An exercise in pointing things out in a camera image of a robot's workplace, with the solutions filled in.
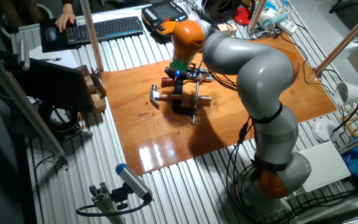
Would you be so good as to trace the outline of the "person's bare hand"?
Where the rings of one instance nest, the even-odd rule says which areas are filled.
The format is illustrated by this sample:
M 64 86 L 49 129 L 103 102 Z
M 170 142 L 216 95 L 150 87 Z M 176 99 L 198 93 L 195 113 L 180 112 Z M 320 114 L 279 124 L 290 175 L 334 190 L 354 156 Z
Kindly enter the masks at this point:
M 58 17 L 55 22 L 56 27 L 58 28 L 59 33 L 63 33 L 63 31 L 67 28 L 67 24 L 73 25 L 75 22 L 75 14 L 73 12 L 72 3 L 64 3 L 62 7 L 62 14 Z

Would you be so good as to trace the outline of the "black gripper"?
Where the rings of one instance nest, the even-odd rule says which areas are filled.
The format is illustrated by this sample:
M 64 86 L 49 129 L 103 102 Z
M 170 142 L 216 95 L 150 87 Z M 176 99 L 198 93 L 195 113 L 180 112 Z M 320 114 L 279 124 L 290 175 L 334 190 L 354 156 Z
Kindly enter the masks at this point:
M 185 72 L 182 72 L 181 70 L 175 70 L 170 67 L 165 68 L 165 73 L 168 75 L 168 80 L 170 82 L 175 82 L 175 89 L 183 88 L 182 80 L 191 80 L 191 74 L 193 72 L 194 70 L 191 68 L 188 68 Z

